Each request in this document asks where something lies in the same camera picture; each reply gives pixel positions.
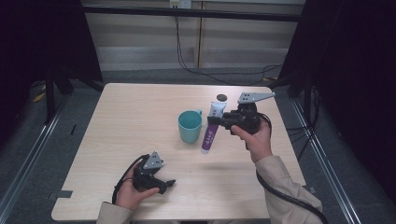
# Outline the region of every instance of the human hand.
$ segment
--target human hand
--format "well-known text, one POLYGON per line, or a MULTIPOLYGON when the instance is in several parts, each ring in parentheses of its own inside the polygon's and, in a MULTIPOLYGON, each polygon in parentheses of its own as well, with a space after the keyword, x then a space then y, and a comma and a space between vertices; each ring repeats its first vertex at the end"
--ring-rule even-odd
POLYGON ((260 130, 255 134, 247 133, 236 125, 231 127, 233 133, 247 143, 247 148, 250 151, 250 158, 254 163, 273 155, 270 141, 271 129, 264 119, 261 119, 260 125, 260 130))
POLYGON ((159 188, 146 189, 139 191, 134 188, 134 169, 137 167, 135 164, 132 169, 125 176, 124 181, 120 187, 119 194, 117 195, 117 200, 115 205, 128 208, 130 210, 135 210, 136 207, 145 199, 151 197, 152 195, 160 191, 159 188))

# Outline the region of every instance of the beige sleeve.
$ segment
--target beige sleeve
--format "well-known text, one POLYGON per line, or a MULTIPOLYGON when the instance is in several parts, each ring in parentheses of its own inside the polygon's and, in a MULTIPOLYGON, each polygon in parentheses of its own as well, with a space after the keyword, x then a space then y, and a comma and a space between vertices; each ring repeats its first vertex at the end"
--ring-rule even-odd
MULTIPOLYGON (((273 187, 293 198, 309 203, 319 211, 322 205, 319 199, 309 193, 301 185, 291 180, 285 164, 278 156, 266 157, 256 162, 256 169, 262 179, 273 187)), ((313 213, 298 205, 288 203, 274 194, 265 191, 265 201, 270 214, 271 223, 321 223, 320 219, 313 213)))
POLYGON ((132 211, 112 203, 102 203, 97 224, 129 224, 132 211))

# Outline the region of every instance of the gray carpet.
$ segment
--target gray carpet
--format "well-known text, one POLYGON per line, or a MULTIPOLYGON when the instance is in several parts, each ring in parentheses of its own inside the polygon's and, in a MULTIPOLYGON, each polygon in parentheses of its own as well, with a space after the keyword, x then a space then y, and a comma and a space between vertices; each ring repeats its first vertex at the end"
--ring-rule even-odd
MULTIPOLYGON (((260 68, 251 69, 206 69, 205 72, 257 72, 260 68)), ((266 73, 267 77, 276 77, 279 68, 266 73)), ((196 75, 182 69, 150 70, 131 72, 104 72, 105 84, 109 82, 127 83, 175 83, 200 85, 247 85, 262 78, 262 75, 217 75, 213 77, 196 75)), ((269 82, 259 82, 255 86, 266 86, 269 82)), ((51 192, 60 190, 68 170, 73 162, 83 134, 89 124, 92 112, 100 97, 100 92, 87 85, 73 80, 75 91, 67 97, 67 104, 60 119, 46 144, 37 164, 29 176, 26 185, 16 201, 7 223, 59 223, 52 220, 50 213, 55 201, 49 200, 51 192)), ((32 97, 38 88, 32 89, 32 97)), ((296 113, 289 99, 287 87, 276 88, 276 103, 287 128, 300 127, 296 113)), ((57 94, 57 102, 64 96, 57 94)), ((0 152, 0 195, 18 172, 24 159, 35 143, 45 121, 45 99, 39 103, 26 103, 21 113, 19 125, 10 141, 0 152)), ((395 206, 388 200, 383 190, 373 177, 362 167, 343 142, 334 127, 332 118, 325 107, 320 108, 316 133, 326 153, 331 159, 334 170, 355 205, 361 223, 396 223, 395 206)), ((304 132, 290 130, 290 141, 296 155, 307 140, 304 132)), ((304 177, 309 189, 316 190, 315 195, 322 201, 324 214, 330 223, 347 223, 347 220, 332 193, 318 160, 309 146, 300 159, 304 177)))

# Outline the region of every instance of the black curtain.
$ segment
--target black curtain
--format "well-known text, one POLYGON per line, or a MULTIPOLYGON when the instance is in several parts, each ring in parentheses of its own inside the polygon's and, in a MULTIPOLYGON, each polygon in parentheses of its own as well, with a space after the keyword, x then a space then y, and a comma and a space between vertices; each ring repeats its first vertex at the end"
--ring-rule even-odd
POLYGON ((56 77, 102 81, 78 0, 6 1, 0 7, 0 144, 12 133, 32 83, 56 77))
POLYGON ((307 0, 303 16, 279 78, 291 96, 318 87, 345 141, 396 202, 396 2, 307 0))

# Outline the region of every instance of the wall outlet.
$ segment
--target wall outlet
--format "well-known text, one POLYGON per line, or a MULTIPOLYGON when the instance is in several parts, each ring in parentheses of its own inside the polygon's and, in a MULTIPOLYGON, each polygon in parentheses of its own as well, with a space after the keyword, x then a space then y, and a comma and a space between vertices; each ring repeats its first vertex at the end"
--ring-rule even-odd
POLYGON ((180 8, 191 9, 191 0, 180 0, 180 8))
POLYGON ((170 8, 180 8, 180 0, 169 0, 170 8))

